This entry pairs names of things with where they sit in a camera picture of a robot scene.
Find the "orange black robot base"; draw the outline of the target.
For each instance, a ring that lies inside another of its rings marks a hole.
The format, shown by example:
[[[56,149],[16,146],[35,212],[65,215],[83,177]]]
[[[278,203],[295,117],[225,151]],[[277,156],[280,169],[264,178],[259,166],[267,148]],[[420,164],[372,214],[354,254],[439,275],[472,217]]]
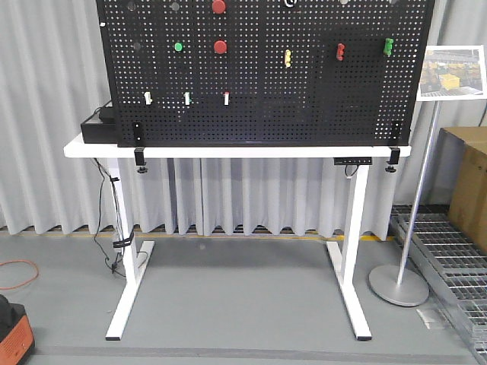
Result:
[[[24,305],[10,303],[1,295],[1,364],[25,364],[35,340]]]

